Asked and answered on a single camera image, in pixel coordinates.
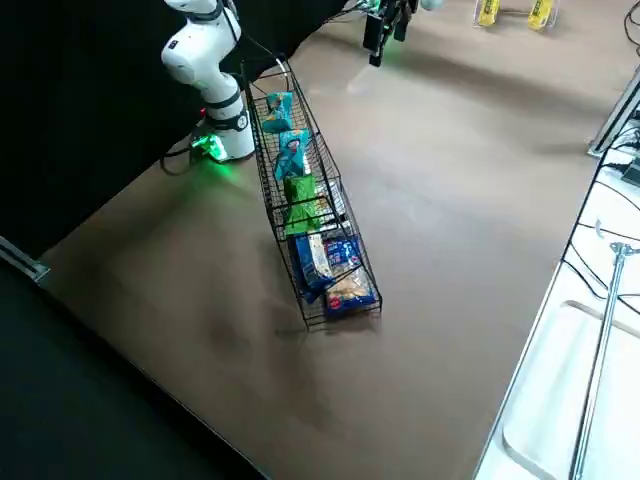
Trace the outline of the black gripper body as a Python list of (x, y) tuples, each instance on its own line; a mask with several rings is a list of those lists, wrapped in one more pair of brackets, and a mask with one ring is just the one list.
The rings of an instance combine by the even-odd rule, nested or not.
[(368, 0), (367, 10), (371, 15), (391, 15), (393, 12), (414, 14), (418, 9), (418, 0)]

